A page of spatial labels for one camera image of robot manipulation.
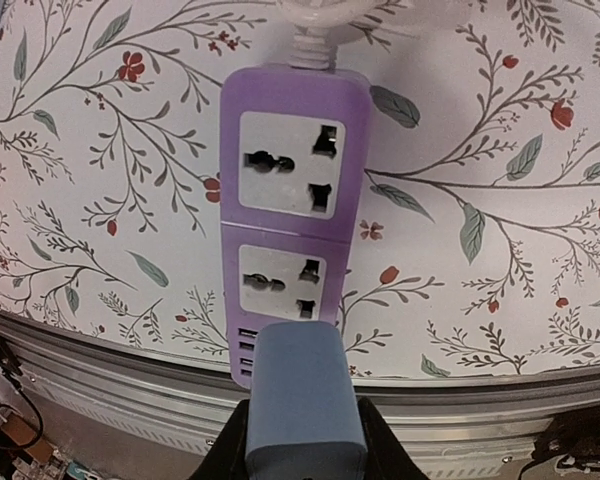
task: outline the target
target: black wire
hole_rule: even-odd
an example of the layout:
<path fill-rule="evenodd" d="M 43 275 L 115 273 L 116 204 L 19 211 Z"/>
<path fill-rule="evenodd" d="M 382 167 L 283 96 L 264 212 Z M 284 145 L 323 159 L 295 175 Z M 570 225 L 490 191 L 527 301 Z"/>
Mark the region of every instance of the black wire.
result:
<path fill-rule="evenodd" d="M 24 445 L 16 445 L 15 447 L 0 445 L 0 450 L 4 450 L 7 452 L 19 452 L 21 450 L 26 450 L 29 447 L 33 447 L 36 443 L 38 443 L 38 441 L 42 438 L 42 434 L 44 432 L 44 421 L 42 420 L 42 415 L 40 414 L 40 411 L 33 404 L 33 402 L 27 396 L 27 394 L 24 393 L 24 390 L 23 390 L 22 386 L 20 385 L 20 383 L 17 380 L 15 380 L 14 378 L 12 378 L 10 375 L 7 375 L 6 377 L 9 380 L 9 382 L 11 383 L 11 385 L 13 385 L 13 388 L 16 390 L 16 393 L 18 393 L 22 396 L 24 401 L 27 402 L 29 407 L 31 407 L 31 410 L 33 410 L 33 413 L 36 415 L 36 417 L 38 419 L 38 429 L 37 429 L 36 435 L 33 437 L 33 439 L 31 439 Z"/>

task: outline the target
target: universal socket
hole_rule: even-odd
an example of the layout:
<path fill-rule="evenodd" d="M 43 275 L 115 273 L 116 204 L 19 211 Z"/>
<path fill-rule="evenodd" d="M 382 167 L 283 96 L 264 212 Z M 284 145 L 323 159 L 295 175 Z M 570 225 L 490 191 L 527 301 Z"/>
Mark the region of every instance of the universal socket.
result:
<path fill-rule="evenodd" d="M 287 320 L 316 320 L 327 272 L 323 258 L 242 245 L 239 269 L 243 278 L 240 306 L 244 310 Z M 244 281 L 245 276 L 254 274 L 263 279 L 275 277 L 285 288 L 254 288 Z"/>
<path fill-rule="evenodd" d="M 345 126 L 338 121 L 245 112 L 240 117 L 239 199 L 245 207 L 331 218 Z"/>

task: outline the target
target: purple power strip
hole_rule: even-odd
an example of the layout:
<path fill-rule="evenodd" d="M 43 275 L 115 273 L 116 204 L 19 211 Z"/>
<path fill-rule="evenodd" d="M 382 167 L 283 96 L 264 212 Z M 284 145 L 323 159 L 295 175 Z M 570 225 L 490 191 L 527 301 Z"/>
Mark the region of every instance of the purple power strip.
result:
<path fill-rule="evenodd" d="M 337 197 L 330 200 L 336 202 L 331 218 L 250 208 L 240 203 L 240 169 L 245 168 L 240 154 L 240 122 L 246 112 L 316 118 L 344 125 L 342 166 Z M 324 259 L 327 269 L 316 318 L 335 324 L 369 147 L 371 112 L 369 83 L 354 72 L 327 73 L 281 65 L 246 68 L 233 73 L 222 88 L 221 228 L 227 336 L 232 377 L 245 388 L 251 384 L 257 332 L 269 324 L 290 320 L 242 308 L 240 289 L 246 287 L 240 272 L 240 247 L 249 245 Z M 272 175 L 271 179 L 283 182 L 285 175 Z"/>

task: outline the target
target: usb port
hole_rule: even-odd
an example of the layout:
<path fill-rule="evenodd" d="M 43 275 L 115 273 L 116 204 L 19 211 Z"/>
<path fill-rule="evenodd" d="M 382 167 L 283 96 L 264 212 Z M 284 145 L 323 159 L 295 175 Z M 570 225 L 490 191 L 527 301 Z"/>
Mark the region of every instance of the usb port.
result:
<path fill-rule="evenodd" d="M 255 330 L 248 330 L 246 328 L 239 328 L 238 335 L 240 335 L 241 337 L 256 338 L 258 332 L 256 332 Z"/>

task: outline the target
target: power cord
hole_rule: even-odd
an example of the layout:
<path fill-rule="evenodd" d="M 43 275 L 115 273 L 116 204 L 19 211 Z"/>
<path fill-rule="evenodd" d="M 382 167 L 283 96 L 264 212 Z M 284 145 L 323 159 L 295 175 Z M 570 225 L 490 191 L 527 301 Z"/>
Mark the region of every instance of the power cord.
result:
<path fill-rule="evenodd" d="M 31 399 L 27 396 L 27 394 L 24 393 L 22 384 L 16 378 L 14 378 L 13 374 L 11 374 L 10 372 L 3 370 L 3 374 L 4 374 L 5 378 L 7 380 L 9 380 L 9 383 L 11 383 L 11 385 L 15 389 L 16 393 L 18 395 L 20 395 L 24 399 L 24 401 L 29 405 L 29 407 L 31 408 L 31 410 L 33 411 L 33 413 L 35 414 L 35 416 L 37 417 L 37 420 L 38 420 L 38 428 L 37 428 L 36 434 L 33 437 L 33 439 L 31 439 L 29 442 L 25 443 L 24 445 L 16 445 L 15 447 L 0 445 L 0 450 L 4 450 L 4 451 L 8 451 L 8 452 L 19 452 L 22 450 L 26 450 L 27 448 L 32 447 L 36 443 L 38 443 L 38 441 L 42 438 L 42 435 L 44 433 L 44 421 L 42 420 L 42 415 L 40 414 L 40 411 L 38 410 L 38 408 L 31 401 Z"/>

